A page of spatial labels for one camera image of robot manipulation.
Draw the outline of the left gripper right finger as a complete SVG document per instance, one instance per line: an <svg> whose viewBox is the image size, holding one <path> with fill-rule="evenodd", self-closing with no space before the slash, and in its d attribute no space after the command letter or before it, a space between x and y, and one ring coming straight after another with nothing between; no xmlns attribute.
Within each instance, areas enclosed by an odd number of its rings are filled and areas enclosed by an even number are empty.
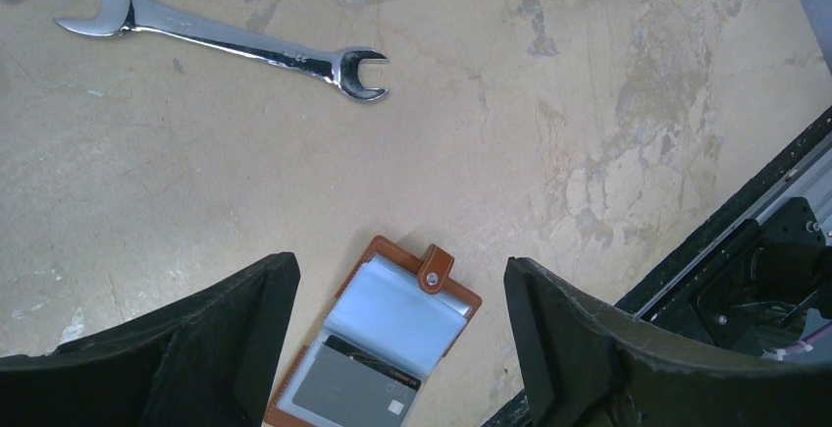
<svg viewBox="0 0 832 427"><path fill-rule="evenodd" d="M827 426L831 367L668 332L510 258L510 325L535 426Z"/></svg>

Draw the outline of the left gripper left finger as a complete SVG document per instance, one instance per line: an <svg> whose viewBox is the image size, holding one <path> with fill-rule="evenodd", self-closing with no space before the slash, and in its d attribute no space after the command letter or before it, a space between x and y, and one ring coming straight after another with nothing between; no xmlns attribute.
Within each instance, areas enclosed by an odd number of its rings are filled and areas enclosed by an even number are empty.
<svg viewBox="0 0 832 427"><path fill-rule="evenodd" d="M300 280L271 254L198 293L1 361L5 426L258 426Z"/></svg>

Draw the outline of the black VIP credit card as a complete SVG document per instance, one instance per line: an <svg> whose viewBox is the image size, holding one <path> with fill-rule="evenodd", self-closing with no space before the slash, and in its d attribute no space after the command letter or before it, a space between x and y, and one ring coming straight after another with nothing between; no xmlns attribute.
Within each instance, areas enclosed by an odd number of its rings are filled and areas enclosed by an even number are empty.
<svg viewBox="0 0 832 427"><path fill-rule="evenodd" d="M418 391L421 388L422 381L416 377L405 373L403 370L391 365L390 363L381 360L375 355L363 350L353 344L339 338L336 335L329 335L324 341L324 346L329 347L348 358L357 361L376 372L385 375L392 380L406 386L410 389Z"/></svg>

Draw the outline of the brown leather card holder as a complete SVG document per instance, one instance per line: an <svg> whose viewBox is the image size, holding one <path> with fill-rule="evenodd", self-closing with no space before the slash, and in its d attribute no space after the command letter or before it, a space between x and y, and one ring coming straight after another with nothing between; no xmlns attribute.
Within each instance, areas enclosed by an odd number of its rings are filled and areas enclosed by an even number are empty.
<svg viewBox="0 0 832 427"><path fill-rule="evenodd" d="M338 426L291 402L329 335L421 379L422 388L482 304L451 279L453 264L453 256L435 244L417 257L383 236L374 237L272 395L265 423Z"/></svg>

